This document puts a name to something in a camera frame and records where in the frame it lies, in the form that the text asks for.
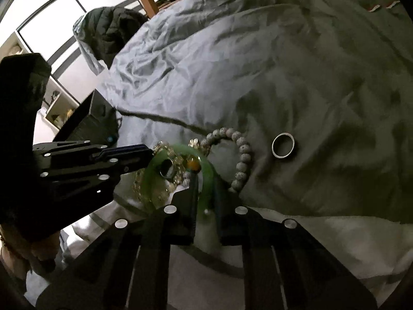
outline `gray duvet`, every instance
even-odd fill
[[[413,24],[401,4],[386,8],[393,1],[173,5],[142,26],[99,88],[122,114],[118,145],[243,132],[253,149],[245,204],[272,220],[296,216],[383,302],[413,260]],[[271,153],[282,132],[297,142],[287,161]],[[232,181],[238,157],[223,142],[209,160]],[[92,241],[125,213],[141,218],[132,182],[116,206],[74,224],[76,236]],[[242,276],[239,248],[219,246],[213,218],[199,223],[194,246],[171,250],[169,306],[243,309]]]

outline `puffer jacket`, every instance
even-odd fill
[[[73,26],[73,34],[90,69],[98,75],[139,28],[148,20],[141,13],[123,7],[96,8],[81,17]]]

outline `screw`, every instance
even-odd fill
[[[297,222],[294,219],[287,219],[284,221],[284,226],[288,229],[295,229],[297,227]]]
[[[128,221],[125,219],[119,219],[115,222],[115,227],[117,229],[123,229],[128,225]]]
[[[100,175],[98,178],[101,180],[101,181],[105,181],[105,180],[107,180],[107,179],[109,179],[109,175]]]
[[[177,208],[176,208],[176,206],[174,206],[174,205],[167,205],[167,206],[165,206],[165,208],[164,208],[164,212],[167,213],[167,214],[173,214],[173,213],[175,213],[176,211],[177,211]]]
[[[235,208],[235,213],[236,214],[247,214],[248,209],[245,206],[238,206]]]

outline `white bead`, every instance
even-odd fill
[[[227,130],[227,138],[230,139],[232,138],[232,134],[235,132],[234,128],[228,128]]]
[[[237,181],[237,180],[235,180],[231,183],[231,187],[237,192],[241,191],[243,186],[244,186],[244,183],[240,182],[240,181]]]
[[[251,162],[251,155],[250,154],[242,154],[240,156],[240,160],[241,160],[241,162],[249,163],[249,162]]]
[[[222,137],[222,138],[226,138],[227,137],[227,130],[228,130],[228,128],[222,127],[219,130],[219,136]]]
[[[245,137],[240,137],[239,139],[237,139],[237,146],[241,147],[242,145],[247,145],[247,139]]]
[[[212,145],[215,142],[215,138],[213,137],[212,133],[209,133],[206,138],[209,145]]]
[[[216,139],[219,140],[221,138],[220,134],[219,134],[219,130],[216,129],[212,132],[212,136]]]
[[[246,165],[245,163],[237,163],[237,168],[236,168],[239,172],[247,172],[248,170],[248,165]]]
[[[240,147],[240,154],[249,154],[251,152],[251,147],[249,145],[242,145]]]
[[[248,178],[248,175],[245,172],[237,172],[235,174],[235,179],[237,181],[245,182]]]
[[[236,132],[234,132],[231,136],[231,139],[235,142],[237,139],[239,139],[241,137],[241,133],[237,130]]]

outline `ring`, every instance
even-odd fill
[[[288,152],[288,154],[286,154],[286,155],[284,155],[284,156],[280,156],[280,155],[277,155],[276,153],[275,153],[275,151],[274,151],[274,143],[275,143],[275,141],[279,138],[279,137],[281,137],[281,136],[283,136],[283,135],[286,135],[286,136],[288,136],[290,139],[291,139],[291,141],[292,141],[292,147],[291,147],[291,150]],[[294,145],[295,145],[295,141],[294,141],[294,138],[292,137],[292,135],[290,134],[290,133],[281,133],[280,135],[278,135],[275,139],[274,139],[274,141],[273,141],[273,144],[271,145],[271,151],[273,152],[273,155],[276,157],[276,158],[286,158],[288,155],[290,155],[291,153],[292,153],[292,151],[294,150]]]
[[[172,159],[165,159],[159,166],[159,174],[163,179],[172,181],[177,170]]]

